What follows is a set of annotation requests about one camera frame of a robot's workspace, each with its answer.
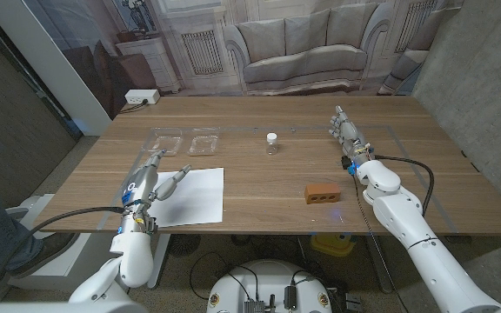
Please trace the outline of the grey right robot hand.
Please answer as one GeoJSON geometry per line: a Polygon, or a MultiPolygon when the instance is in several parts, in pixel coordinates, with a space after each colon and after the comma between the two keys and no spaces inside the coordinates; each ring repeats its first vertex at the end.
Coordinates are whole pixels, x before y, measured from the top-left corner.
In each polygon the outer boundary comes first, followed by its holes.
{"type": "Polygon", "coordinates": [[[371,145],[339,105],[335,110],[336,115],[330,120],[329,133],[339,141],[344,155],[358,168],[371,160],[371,145]]]}

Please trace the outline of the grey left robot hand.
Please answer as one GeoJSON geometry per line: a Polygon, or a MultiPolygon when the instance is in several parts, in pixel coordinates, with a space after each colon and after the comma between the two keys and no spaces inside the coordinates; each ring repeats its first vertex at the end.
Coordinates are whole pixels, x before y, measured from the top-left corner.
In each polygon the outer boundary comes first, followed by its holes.
{"type": "Polygon", "coordinates": [[[156,186],[157,168],[166,150],[158,150],[140,165],[128,179],[121,197],[124,212],[117,233],[140,232],[151,234],[157,227],[155,217],[151,217],[148,209],[155,201],[164,201],[175,191],[177,184],[190,172],[191,166],[185,165],[181,170],[156,186]]]}

